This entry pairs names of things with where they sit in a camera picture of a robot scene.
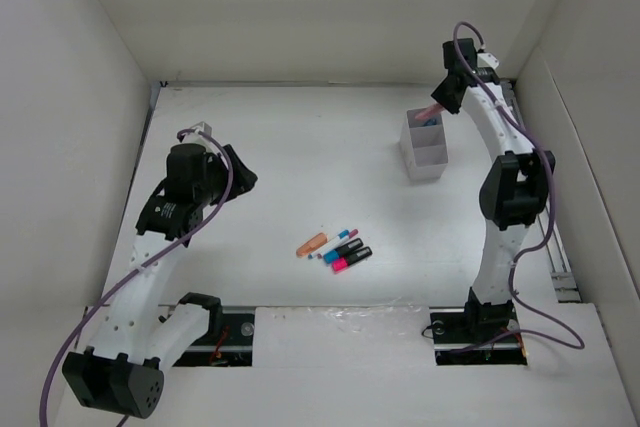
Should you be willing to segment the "orange highlighter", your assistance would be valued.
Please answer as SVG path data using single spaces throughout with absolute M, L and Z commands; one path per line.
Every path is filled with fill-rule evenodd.
M 311 239 L 306 241 L 303 245 L 301 245 L 296 250 L 297 257 L 308 256 L 309 254 L 315 252 L 320 247 L 325 245 L 328 242 L 328 237 L 325 233 L 318 233 L 313 236 Z

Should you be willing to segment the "black marker blue cap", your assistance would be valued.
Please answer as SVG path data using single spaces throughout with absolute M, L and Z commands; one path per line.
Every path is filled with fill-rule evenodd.
M 364 246 L 363 241 L 360 238 L 351 239 L 348 242 L 336 247 L 323 256 L 323 260 L 326 264 L 331 264 L 338 259 L 355 252 Z

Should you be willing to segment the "black marker pink cap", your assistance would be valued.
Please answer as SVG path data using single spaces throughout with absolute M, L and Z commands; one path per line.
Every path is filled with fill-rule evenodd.
M 370 247 L 363 247 L 361 249 L 358 249 L 352 253 L 347 254 L 344 257 L 339 258 L 338 260 L 335 260 L 331 264 L 332 271 L 334 273 L 342 272 L 352 265 L 369 258 L 371 255 L 372 250 Z

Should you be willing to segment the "pink highlighter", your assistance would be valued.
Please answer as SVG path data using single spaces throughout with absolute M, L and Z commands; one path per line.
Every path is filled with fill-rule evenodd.
M 424 110 L 418 112 L 414 119 L 420 122 L 426 122 L 429 119 L 441 114 L 444 111 L 444 107 L 440 104 L 432 104 L 431 106 L 425 108 Z

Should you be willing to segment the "thin blue capped pen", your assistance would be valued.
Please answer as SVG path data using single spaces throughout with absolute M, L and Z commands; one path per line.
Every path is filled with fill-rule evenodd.
M 327 252 L 334 249 L 345 239 L 349 238 L 350 231 L 348 229 L 341 231 L 338 235 L 334 236 L 330 240 L 328 240 L 324 245 L 322 245 L 318 250 L 316 250 L 312 256 L 323 256 Z

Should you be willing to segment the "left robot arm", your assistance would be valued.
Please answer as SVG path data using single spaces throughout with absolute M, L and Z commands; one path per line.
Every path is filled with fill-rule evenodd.
M 70 352 L 62 374 L 86 408 L 148 418 L 164 389 L 166 372 L 195 342 L 228 332 L 222 302 L 188 292 L 173 313 L 157 311 L 171 274 L 195 236 L 227 202 L 253 189 L 257 176 L 231 145 L 182 142 L 166 158 L 166 175 L 135 225 L 129 270 L 91 310 L 104 315 L 83 352 Z

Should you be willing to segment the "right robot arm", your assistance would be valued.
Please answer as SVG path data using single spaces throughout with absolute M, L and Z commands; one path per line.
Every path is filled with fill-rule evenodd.
M 434 338 L 468 348 L 502 334 L 512 318 L 516 257 L 529 227 L 547 203 L 551 152 L 538 154 L 503 97 L 494 63 L 470 38 L 443 45 L 447 75 L 433 99 L 447 112 L 465 111 L 476 125 L 492 160 L 479 191 L 486 221 L 479 272 L 462 311 L 435 314 Z

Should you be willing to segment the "thin pink capped pen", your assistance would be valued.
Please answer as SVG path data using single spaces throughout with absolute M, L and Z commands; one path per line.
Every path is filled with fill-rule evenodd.
M 335 236 L 331 240 L 329 240 L 326 244 L 324 244 L 318 250 L 310 253 L 307 256 L 307 258 L 308 259 L 313 259 L 313 258 L 321 259 L 324 255 L 329 253 L 331 250 L 335 249 L 336 247 L 340 246 L 342 243 L 344 243 L 344 242 L 348 241 L 349 239 L 353 238 L 358 233 L 359 233 L 359 231 L 357 229 L 344 230 L 344 231 L 340 232 L 337 236 Z

